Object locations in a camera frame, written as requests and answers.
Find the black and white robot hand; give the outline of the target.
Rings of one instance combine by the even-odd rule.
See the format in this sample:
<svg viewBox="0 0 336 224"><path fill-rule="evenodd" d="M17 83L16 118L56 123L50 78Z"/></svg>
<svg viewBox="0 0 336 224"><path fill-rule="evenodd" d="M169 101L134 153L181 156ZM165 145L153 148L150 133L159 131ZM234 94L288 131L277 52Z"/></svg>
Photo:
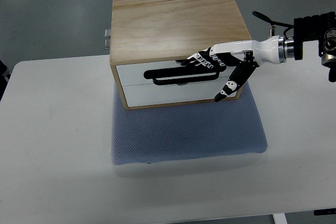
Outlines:
<svg viewBox="0 0 336 224"><path fill-rule="evenodd" d="M210 70L234 66L222 90L215 96L218 102L238 91L254 70L263 63L280 64L294 57L293 39L272 36L264 41L244 40L215 44L183 60L182 66L202 65Z"/></svg>

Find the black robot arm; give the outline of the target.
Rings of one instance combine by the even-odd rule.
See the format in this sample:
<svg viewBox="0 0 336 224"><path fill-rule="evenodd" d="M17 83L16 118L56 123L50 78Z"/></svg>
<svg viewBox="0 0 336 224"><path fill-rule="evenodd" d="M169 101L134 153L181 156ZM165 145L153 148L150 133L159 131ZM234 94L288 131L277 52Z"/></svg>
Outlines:
<svg viewBox="0 0 336 224"><path fill-rule="evenodd" d="M335 12L294 19L292 37L284 37L285 58L303 59L303 43L318 41L321 64L329 68L328 79L335 82Z"/></svg>

